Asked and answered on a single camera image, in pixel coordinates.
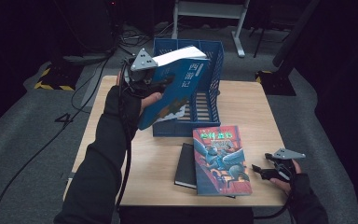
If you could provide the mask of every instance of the black jacket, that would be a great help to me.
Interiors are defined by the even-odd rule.
[[[141,101],[128,95],[124,99],[133,137]],[[54,223],[111,223],[125,151],[126,135],[118,111],[118,87],[113,87],[98,122],[95,142],[88,146],[85,160],[72,180]],[[290,208],[297,223],[327,223],[327,214],[310,189],[308,176],[298,175],[295,185]]]

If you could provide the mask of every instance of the blue plastic basket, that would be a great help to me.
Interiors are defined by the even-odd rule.
[[[224,50],[220,41],[163,39],[154,41],[154,56],[187,46],[194,46],[210,59],[196,91],[186,105],[185,115],[153,124],[153,136],[191,137],[194,128],[220,126],[217,94],[222,71]]]

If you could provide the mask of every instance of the blue book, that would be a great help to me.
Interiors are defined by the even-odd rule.
[[[145,108],[138,128],[144,130],[153,123],[165,119],[178,118],[183,107],[196,90],[209,60],[195,47],[175,50],[153,58],[158,64],[152,82],[170,79],[162,98]]]

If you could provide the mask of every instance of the black base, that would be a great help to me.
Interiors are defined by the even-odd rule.
[[[34,86],[35,89],[74,91],[84,66],[50,64]]]
[[[258,71],[255,73],[255,79],[263,86],[266,95],[296,96],[289,77],[283,77],[270,71]]]

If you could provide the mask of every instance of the book cover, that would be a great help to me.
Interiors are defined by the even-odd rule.
[[[252,187],[238,126],[193,130],[198,195],[249,195]]]
[[[178,118],[179,115],[176,114],[183,114],[180,113],[181,108],[196,90],[209,60],[195,47],[179,49],[179,52],[181,53],[172,51],[153,58],[159,66],[156,68],[152,82],[156,83],[164,79],[170,79],[172,82],[166,87],[159,101],[145,108],[138,124],[140,130],[150,127],[157,120],[167,116],[171,119]]]
[[[194,163],[194,147],[183,143],[175,174],[175,185],[196,189],[196,164]]]

